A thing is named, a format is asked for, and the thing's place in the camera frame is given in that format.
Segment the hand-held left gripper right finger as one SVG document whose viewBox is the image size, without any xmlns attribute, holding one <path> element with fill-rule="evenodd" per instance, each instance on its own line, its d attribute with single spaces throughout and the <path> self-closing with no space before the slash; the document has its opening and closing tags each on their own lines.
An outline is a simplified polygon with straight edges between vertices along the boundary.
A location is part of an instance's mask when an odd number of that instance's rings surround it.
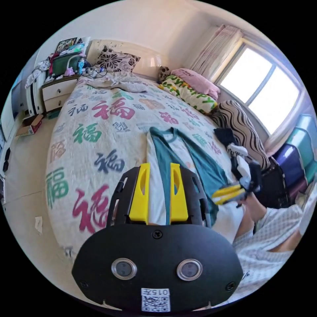
<svg viewBox="0 0 317 317">
<path fill-rule="evenodd" d="M 170 164 L 170 222 L 186 222 L 188 210 L 180 165 Z"/>
</svg>

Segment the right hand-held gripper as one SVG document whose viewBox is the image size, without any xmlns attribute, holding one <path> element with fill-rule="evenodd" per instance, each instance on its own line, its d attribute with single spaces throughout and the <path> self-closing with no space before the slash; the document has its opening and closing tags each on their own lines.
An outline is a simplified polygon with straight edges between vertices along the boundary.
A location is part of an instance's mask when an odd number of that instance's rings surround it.
<svg viewBox="0 0 317 317">
<path fill-rule="evenodd" d="M 215 191 L 212 195 L 215 205 L 224 205 L 230 202 L 245 200 L 251 193 L 258 193 L 262 189 L 262 177 L 252 180 L 250 177 L 242 177 L 240 184 L 231 184 Z"/>
</svg>

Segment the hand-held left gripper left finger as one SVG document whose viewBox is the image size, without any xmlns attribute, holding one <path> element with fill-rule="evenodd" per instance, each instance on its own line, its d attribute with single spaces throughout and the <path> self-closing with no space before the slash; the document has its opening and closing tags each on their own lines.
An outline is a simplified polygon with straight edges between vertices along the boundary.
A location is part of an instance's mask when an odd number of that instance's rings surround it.
<svg viewBox="0 0 317 317">
<path fill-rule="evenodd" d="M 131 221 L 148 221 L 149 218 L 149 182 L 150 164 L 143 163 L 139 167 L 133 199 L 129 212 Z"/>
</svg>

